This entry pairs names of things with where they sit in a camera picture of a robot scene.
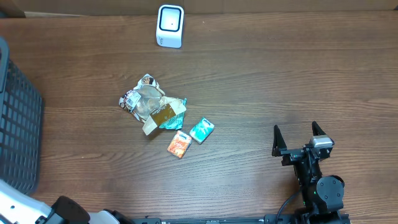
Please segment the clear cookie wrapper bag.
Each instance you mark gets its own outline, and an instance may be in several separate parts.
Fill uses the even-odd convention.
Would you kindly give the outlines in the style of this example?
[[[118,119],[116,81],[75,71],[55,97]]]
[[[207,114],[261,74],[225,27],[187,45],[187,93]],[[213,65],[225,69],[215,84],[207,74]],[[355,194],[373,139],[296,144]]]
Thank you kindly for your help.
[[[148,136],[161,124],[187,110],[186,99],[176,98],[169,103],[162,103],[163,96],[166,96],[165,92],[156,79],[146,74],[133,89],[120,97],[119,106],[143,123],[142,130]]]

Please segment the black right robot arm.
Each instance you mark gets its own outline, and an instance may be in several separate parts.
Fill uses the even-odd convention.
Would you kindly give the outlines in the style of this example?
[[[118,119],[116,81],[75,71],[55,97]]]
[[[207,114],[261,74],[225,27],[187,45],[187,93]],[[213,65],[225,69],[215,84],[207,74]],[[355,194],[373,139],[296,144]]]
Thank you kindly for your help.
[[[281,157],[283,166],[293,166],[299,190],[279,208],[275,223],[349,223],[349,216],[340,214],[343,208],[344,180],[337,175],[323,176],[319,163],[330,157],[334,140],[316,121],[312,122],[313,136],[301,149],[288,149],[282,133],[274,126],[272,155]],[[297,195],[303,199],[303,208],[281,217],[285,206]]]

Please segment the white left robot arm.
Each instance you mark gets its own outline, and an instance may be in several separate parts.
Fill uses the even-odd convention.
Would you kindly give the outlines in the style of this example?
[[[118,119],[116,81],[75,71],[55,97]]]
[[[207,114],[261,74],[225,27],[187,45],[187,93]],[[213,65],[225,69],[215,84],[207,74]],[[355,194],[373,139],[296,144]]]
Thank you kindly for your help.
[[[39,224],[39,223],[81,223],[117,224],[132,223],[132,220],[107,210],[87,212],[74,200],[61,196],[49,206],[27,196],[5,181],[1,181],[1,223]]]

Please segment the orange tissue pack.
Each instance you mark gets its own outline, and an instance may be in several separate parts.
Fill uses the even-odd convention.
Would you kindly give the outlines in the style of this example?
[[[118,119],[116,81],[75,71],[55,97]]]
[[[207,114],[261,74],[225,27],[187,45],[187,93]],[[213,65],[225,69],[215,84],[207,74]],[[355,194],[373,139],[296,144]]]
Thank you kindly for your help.
[[[177,131],[169,144],[167,151],[181,159],[192,143],[192,137],[182,131]]]

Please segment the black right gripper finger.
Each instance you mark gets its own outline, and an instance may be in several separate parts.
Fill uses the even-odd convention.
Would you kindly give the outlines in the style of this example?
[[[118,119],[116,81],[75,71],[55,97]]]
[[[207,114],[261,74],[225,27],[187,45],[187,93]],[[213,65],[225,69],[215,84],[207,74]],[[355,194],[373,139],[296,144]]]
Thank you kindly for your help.
[[[312,132],[314,136],[322,136],[326,133],[322,130],[322,128],[318,125],[316,121],[312,122]]]
[[[281,156],[281,152],[287,149],[286,143],[283,139],[281,131],[278,125],[274,126],[274,141],[272,147],[272,156],[279,157]]]

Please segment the teal snack packet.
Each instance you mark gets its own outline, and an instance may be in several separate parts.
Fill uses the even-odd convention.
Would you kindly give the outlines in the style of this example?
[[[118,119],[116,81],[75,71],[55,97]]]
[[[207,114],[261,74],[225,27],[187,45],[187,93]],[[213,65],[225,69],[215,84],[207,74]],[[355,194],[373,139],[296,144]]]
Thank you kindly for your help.
[[[174,100],[176,100],[176,98],[167,97],[167,96],[163,96],[161,98],[162,103],[169,103]],[[184,117],[185,117],[185,113],[180,113],[180,114],[170,118],[168,121],[164,122],[163,124],[161,124],[159,126],[159,128],[160,129],[175,129],[175,130],[182,129]]]

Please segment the teal tissue pack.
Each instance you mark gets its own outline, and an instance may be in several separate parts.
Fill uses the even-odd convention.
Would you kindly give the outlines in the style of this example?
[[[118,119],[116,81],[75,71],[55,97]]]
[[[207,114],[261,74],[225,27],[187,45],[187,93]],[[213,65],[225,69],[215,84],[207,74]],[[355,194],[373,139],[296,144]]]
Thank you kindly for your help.
[[[215,125],[203,117],[189,132],[189,135],[202,144],[205,139],[213,132]]]

